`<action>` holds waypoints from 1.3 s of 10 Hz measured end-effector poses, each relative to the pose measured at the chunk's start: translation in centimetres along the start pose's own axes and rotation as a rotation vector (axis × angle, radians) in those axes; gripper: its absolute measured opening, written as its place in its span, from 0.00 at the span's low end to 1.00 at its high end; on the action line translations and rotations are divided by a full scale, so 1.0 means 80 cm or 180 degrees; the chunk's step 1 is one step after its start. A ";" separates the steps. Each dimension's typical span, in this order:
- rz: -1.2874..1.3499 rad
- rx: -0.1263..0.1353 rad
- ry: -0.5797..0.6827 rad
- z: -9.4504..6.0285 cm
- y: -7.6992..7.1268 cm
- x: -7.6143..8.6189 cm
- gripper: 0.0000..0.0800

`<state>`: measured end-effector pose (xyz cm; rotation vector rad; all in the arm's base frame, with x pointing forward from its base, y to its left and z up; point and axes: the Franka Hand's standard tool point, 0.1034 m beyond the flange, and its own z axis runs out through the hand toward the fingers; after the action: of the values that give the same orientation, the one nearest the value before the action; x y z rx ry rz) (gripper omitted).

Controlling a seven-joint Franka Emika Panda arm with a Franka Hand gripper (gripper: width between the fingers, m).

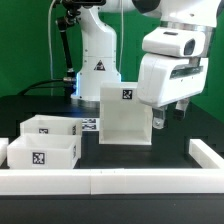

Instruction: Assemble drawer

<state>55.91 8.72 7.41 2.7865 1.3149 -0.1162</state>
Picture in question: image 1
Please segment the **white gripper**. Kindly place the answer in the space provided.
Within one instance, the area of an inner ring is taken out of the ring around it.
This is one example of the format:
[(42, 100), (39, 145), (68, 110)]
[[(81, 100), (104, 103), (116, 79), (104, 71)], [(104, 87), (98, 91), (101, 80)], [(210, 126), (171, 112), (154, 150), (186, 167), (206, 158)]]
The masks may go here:
[(208, 59), (202, 58), (194, 66), (189, 58), (174, 58), (145, 54), (139, 70), (137, 96), (153, 109), (153, 127), (163, 129), (166, 109), (161, 106), (177, 102), (173, 117), (183, 120), (190, 99), (202, 92), (208, 69)]

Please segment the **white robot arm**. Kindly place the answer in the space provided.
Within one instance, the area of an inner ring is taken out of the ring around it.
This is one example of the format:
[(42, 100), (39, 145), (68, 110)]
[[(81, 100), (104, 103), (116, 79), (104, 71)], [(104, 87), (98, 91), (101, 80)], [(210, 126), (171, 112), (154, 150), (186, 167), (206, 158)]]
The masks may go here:
[(116, 33), (98, 14), (138, 10), (160, 20), (142, 41), (145, 55), (138, 75), (138, 99), (153, 108), (153, 126), (158, 129), (164, 126), (171, 103), (176, 105), (174, 117), (185, 117), (189, 98), (204, 89), (210, 45), (224, 0), (63, 0), (62, 4), (81, 25), (78, 97), (98, 101), (102, 82), (121, 80), (116, 71)]

